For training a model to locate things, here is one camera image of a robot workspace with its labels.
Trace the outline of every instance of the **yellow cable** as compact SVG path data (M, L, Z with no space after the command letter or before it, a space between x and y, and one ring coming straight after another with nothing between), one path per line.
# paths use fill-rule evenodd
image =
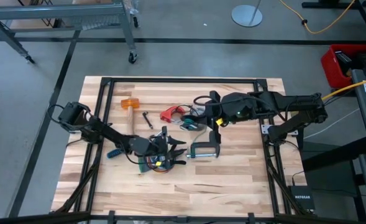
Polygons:
M294 9L292 9L290 6L288 6L285 2L283 2L282 0L280 0L280 2L285 6L287 7L288 9L290 9L292 12L294 12L302 21L304 20L303 16L300 15L300 13L296 12ZM354 4L355 0L352 0L351 3L349 4L349 6L344 10L344 12L337 18L335 19L335 21L333 21L329 26L327 26L326 28L320 30L320 31L317 31L317 32L313 32L311 31L308 26L307 26L307 23L304 23L304 26L305 28L308 30L308 32L310 32L311 34L320 34L324 31L327 31L329 28L331 28L337 21L339 21L343 16L344 14L351 8L351 6Z
M366 83L366 81L362 81L362 82L359 82L359 83L352 84L352 85L349 85L349 86L347 86L347 87L341 88L340 90L334 91L333 93L331 93L331 94L329 94L329 95L326 95L326 96L322 97L322 100L326 100L326 99L328 99L328 98L330 98L330 97L332 97L332 96L334 96L334 95L336 95L336 94L338 94L338 93L341 93L341 92L343 92L343 91L345 91L345 90L348 90L348 89L351 89L351 88L354 88L354 87L357 87L357 86L363 85L363 84L365 84L365 83Z

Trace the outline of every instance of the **orange mallet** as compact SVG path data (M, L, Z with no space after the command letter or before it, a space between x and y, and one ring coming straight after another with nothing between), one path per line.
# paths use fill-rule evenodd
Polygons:
M130 98L127 100L121 100L121 106L127 109L127 134L134 134L134 117L133 109L140 107L139 99Z

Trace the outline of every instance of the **black floor stripe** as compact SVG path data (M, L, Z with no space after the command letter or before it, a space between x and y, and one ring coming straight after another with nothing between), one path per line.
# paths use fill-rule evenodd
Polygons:
M17 37L19 42L70 42L69 37ZM135 38L136 43L152 44L259 44L259 45L332 45L366 44L366 40L249 40L249 39L191 39L191 38ZM125 38L80 37L79 43L125 43Z
M70 62L72 59L73 52L76 47L76 39L79 37L80 31L75 31L70 48L68 49L68 52L65 56L65 60L63 63L63 66L60 71L60 75L58 76L57 82L54 86L52 96L49 100L49 106L54 105L57 103L58 96L60 95L64 79L66 77L66 73L68 71L68 67L70 66ZM49 111L49 115L53 115L54 108ZM29 157L29 161L26 165L24 175L21 179L20 186L18 188L16 197L11 205L9 217L18 217L22 202L24 201L25 194L27 193L27 189L29 186L29 182L31 180L32 174L34 173L34 169L36 166L36 162L39 158L40 150L42 149L43 141L45 140L45 136L47 133L48 126L50 124L50 118L47 116L47 113L45 112L43 116L42 123L40 124L39 131L37 133L37 136L35 138L34 147L32 148L31 155Z

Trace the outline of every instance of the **concrete floor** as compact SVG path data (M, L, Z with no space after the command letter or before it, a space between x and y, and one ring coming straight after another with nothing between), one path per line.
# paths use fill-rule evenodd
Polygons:
M333 21L341 10L302 9L301 1L286 2L305 15L309 26L319 30ZM231 10L254 0L154 0L140 2L141 28L135 37L212 39L295 39L366 40L366 25L357 11L349 11L331 30L308 34L300 20L278 1L264 0L263 22L254 28L240 27L231 20ZM17 36L71 37L71 32L23 33ZM121 37L120 30L90 30L82 37ZM27 155L43 118L69 43L24 42L37 62L27 64L7 44L0 42L0 217L7 212ZM76 101L87 75L196 76L196 77L278 77L289 95L329 93L320 58L328 46L228 45L228 44L137 44L139 59L127 62L125 44L84 44L76 46L58 103ZM356 99L343 98L328 106L329 119L311 125L313 134L358 108ZM360 113L337 123L311 142L343 145L365 136ZM68 135L51 124L21 215L47 213L53 199L63 162ZM308 179L341 174L330 168ZM329 182L330 189L341 187ZM356 219L352 199L317 192L315 202L322 217Z

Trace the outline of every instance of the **metal cart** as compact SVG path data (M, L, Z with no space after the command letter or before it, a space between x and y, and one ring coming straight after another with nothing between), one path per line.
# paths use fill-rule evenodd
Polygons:
M35 63L25 48L15 38L17 32L43 32L60 30L89 30L122 28L127 46L129 62L137 60L137 52L131 31L129 17L135 26L135 15L126 11L122 0L112 0L109 4L67 4L53 5L51 0L31 0L29 6L0 7L0 38L28 62ZM41 27L28 29L12 26L13 21L38 20Z

